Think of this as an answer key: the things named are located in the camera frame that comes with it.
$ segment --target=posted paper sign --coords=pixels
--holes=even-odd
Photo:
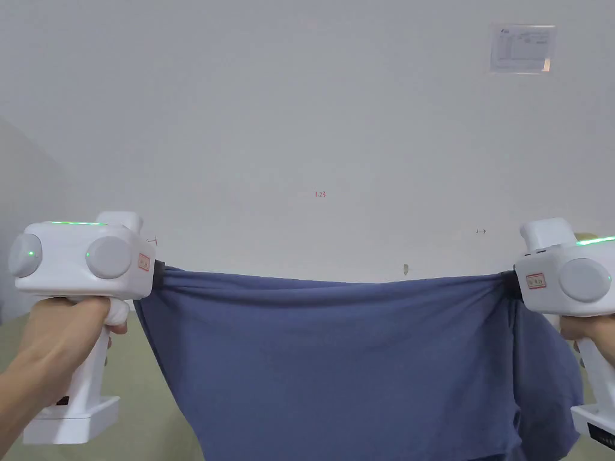
[[[555,26],[493,26],[491,72],[542,74],[551,70]]]

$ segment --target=wall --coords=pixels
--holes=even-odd
[[[15,237],[35,222],[65,216],[67,176],[27,134],[0,117],[0,323],[31,303],[15,290],[7,261]]]
[[[0,116],[86,184],[75,219],[139,211],[174,266],[495,272],[526,220],[614,232],[614,14],[610,0],[5,0]],[[490,74],[494,22],[557,25],[552,73]]]

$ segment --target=green led light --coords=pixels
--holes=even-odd
[[[86,226],[106,226],[103,223],[69,223],[67,221],[52,221],[51,224],[85,224]]]
[[[581,240],[577,242],[577,245],[591,245],[593,243],[612,242],[613,240],[615,240],[615,237],[593,238],[591,240]]]

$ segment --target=white handheld gripper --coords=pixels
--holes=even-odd
[[[571,317],[615,313],[615,237],[577,242],[564,219],[521,227],[528,251],[515,265],[530,310]],[[578,342],[596,404],[573,407],[574,426],[615,449],[615,369],[589,339]]]
[[[111,308],[106,324],[120,325],[129,312],[125,300],[141,299],[152,289],[155,249],[141,237],[142,225],[136,213],[124,211],[101,213],[95,223],[30,224],[9,255],[15,286],[33,295],[75,301],[107,296]],[[100,396],[108,338],[103,328],[67,395],[25,428],[24,443],[84,443],[117,421],[119,397]]]

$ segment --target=hand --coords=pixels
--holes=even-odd
[[[7,371],[40,367],[44,381],[42,406],[55,404],[66,395],[73,373],[96,344],[109,306],[105,297],[91,297],[78,304],[65,298],[37,302],[23,332],[19,353]],[[125,323],[107,328],[116,334],[128,331]]]
[[[615,367],[615,316],[562,317],[560,327],[564,339],[591,339],[607,362]]]

